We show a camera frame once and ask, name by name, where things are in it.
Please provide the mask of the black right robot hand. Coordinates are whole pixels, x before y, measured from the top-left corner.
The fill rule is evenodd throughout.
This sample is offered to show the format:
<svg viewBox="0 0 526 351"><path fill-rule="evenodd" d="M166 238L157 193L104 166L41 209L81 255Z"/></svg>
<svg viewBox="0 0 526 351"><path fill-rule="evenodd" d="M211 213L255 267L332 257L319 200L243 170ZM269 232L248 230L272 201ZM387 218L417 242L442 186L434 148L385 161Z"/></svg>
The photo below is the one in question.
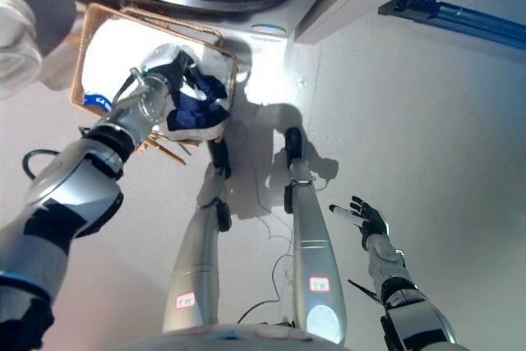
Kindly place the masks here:
<svg viewBox="0 0 526 351"><path fill-rule="evenodd" d="M362 248L367 250L367 240L373 235L389 236L388 224L380 212L358 196L351 196L349 209L344 209L335 204L329 205L330 212L348 219L358 227L362 235Z"/></svg>

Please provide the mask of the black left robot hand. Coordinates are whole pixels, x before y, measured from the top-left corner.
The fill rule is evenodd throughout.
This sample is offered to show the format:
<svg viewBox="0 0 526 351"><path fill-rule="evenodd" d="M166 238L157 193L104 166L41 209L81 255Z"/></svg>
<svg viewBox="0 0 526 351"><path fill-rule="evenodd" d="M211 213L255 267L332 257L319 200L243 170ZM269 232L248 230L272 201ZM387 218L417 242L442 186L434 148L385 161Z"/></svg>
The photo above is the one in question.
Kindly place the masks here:
<svg viewBox="0 0 526 351"><path fill-rule="evenodd" d="M184 82L184 76L196 62L194 58L174 43L162 44L154 49L141 63L144 76L161 75L168 84L168 92L173 102L177 102Z"/></svg>

